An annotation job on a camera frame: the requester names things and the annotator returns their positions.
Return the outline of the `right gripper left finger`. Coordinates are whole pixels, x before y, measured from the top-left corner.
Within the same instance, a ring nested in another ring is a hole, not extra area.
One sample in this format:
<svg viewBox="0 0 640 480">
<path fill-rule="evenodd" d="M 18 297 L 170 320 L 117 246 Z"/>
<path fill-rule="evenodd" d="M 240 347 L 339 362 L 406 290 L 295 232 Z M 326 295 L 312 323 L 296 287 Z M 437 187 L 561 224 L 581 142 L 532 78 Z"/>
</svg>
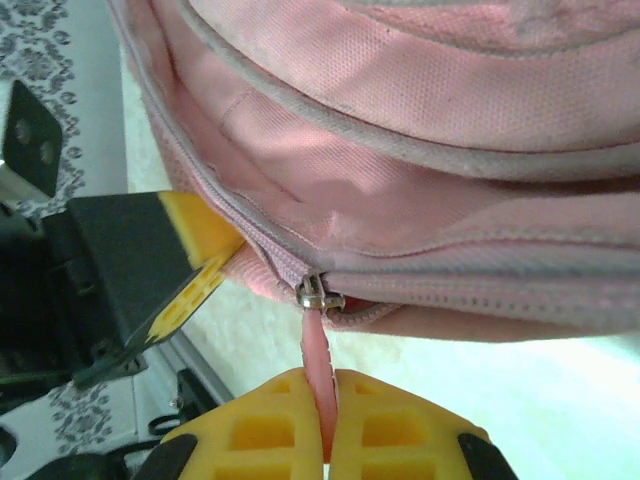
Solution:
<svg viewBox="0 0 640 480">
<path fill-rule="evenodd" d="M 324 454 L 301 368 L 173 429 L 141 467 L 147 480 L 312 480 Z"/>
</svg>

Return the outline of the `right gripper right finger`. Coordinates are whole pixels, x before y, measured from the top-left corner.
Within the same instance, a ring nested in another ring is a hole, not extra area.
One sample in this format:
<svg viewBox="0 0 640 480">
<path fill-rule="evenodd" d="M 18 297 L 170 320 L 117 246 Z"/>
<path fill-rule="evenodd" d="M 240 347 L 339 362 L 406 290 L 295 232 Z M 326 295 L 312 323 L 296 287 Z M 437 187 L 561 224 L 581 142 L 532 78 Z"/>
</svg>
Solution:
<svg viewBox="0 0 640 480">
<path fill-rule="evenodd" d="M 341 369 L 336 375 L 331 479 L 508 477 L 507 460 L 483 428 L 365 374 Z"/>
</svg>

